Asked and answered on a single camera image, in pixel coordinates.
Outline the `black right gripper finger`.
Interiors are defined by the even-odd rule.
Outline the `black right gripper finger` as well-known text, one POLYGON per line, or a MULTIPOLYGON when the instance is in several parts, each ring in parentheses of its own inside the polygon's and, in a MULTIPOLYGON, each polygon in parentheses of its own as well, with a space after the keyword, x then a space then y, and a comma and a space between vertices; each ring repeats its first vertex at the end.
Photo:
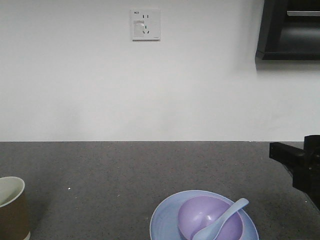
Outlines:
POLYGON ((303 149, 281 142, 269 144, 269 157, 284 165, 291 173, 305 165, 305 154, 303 149))

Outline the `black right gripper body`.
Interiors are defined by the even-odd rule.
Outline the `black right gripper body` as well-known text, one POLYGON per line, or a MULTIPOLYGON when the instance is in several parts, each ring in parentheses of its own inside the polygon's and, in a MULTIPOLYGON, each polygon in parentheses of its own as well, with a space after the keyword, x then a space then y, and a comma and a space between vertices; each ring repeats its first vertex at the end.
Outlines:
POLYGON ((320 208, 320 136, 304 137, 303 158, 293 171, 292 186, 305 193, 320 208))

